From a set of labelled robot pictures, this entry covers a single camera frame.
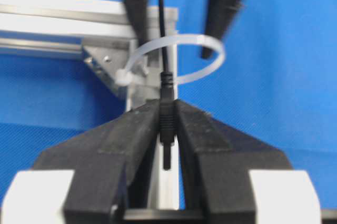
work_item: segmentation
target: blue background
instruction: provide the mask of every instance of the blue background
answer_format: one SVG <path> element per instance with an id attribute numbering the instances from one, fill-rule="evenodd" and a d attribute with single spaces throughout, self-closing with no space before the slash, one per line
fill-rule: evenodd
<path id="1" fill-rule="evenodd" d="M 152 5 L 157 0 L 150 0 Z M 282 148 L 308 170 L 324 208 L 337 208 L 337 0 L 244 0 L 224 39 L 227 61 L 179 96 Z M 166 0 L 180 33 L 203 32 L 206 0 Z M 200 69 L 179 48 L 179 73 Z M 0 201 L 13 175 L 45 147 L 122 113 L 81 62 L 1 56 Z"/>

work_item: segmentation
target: black cable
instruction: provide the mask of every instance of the black cable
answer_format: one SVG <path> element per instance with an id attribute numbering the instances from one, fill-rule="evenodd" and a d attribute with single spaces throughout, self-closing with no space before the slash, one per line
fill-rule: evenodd
<path id="1" fill-rule="evenodd" d="M 164 0 L 159 0 L 159 26 L 160 36 L 165 36 Z M 160 142 L 163 145 L 163 168 L 171 168 L 171 146 L 174 143 L 175 123 L 174 123 L 174 85 L 173 73 L 169 69 L 167 58 L 167 48 L 162 48 L 163 72 L 160 88 Z"/>
<path id="2" fill-rule="evenodd" d="M 159 26 L 160 26 L 160 36 L 166 36 L 165 33 L 165 16 L 164 16 L 164 0 L 159 0 Z M 169 72 L 169 60 L 167 57 L 167 48 L 162 48 L 162 58 L 163 58 L 163 72 Z"/>

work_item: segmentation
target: screw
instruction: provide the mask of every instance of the screw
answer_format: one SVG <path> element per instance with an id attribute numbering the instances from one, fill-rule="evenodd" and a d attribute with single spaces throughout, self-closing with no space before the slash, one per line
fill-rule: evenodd
<path id="1" fill-rule="evenodd" d="M 111 58 L 110 58 L 108 55 L 106 55 L 106 56 L 104 57 L 104 61 L 105 61 L 105 62 L 111 62 Z"/>

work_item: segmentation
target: plug connector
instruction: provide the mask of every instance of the plug connector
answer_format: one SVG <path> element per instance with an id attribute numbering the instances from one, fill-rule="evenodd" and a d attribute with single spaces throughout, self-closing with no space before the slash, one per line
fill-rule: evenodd
<path id="1" fill-rule="evenodd" d="M 161 73 L 160 142 L 164 148 L 163 168 L 171 168 L 171 146 L 174 144 L 174 85 L 172 72 Z"/>

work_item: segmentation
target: silver metal bar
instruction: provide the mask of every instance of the silver metal bar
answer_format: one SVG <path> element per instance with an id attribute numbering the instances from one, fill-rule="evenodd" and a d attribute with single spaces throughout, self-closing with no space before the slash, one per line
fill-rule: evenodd
<path id="1" fill-rule="evenodd" d="M 128 24 L 121 2 L 105 0 L 0 0 L 0 12 L 18 15 L 65 18 L 110 24 Z M 158 8 L 147 10 L 148 26 L 158 28 Z M 177 9 L 165 8 L 166 27 L 175 29 Z"/>
<path id="2" fill-rule="evenodd" d="M 0 38 L 0 54 L 81 60 L 81 45 Z"/>

